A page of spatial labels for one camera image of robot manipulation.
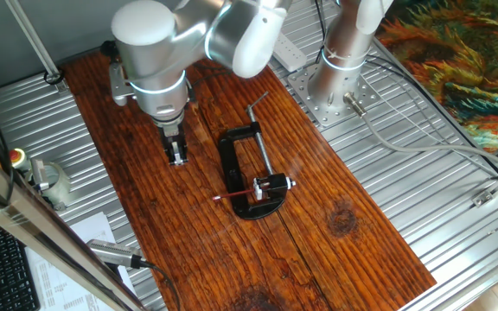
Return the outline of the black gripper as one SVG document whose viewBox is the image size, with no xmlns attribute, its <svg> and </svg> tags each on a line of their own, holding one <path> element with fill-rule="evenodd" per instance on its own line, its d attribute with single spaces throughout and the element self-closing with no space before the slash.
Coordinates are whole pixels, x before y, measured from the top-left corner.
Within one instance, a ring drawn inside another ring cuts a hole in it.
<svg viewBox="0 0 498 311">
<path fill-rule="evenodd" d="M 158 130 L 163 146 L 167 147 L 168 163 L 173 163 L 175 166 L 184 165 L 188 159 L 184 148 L 187 146 L 187 142 L 183 124 L 164 125 Z"/>
</svg>

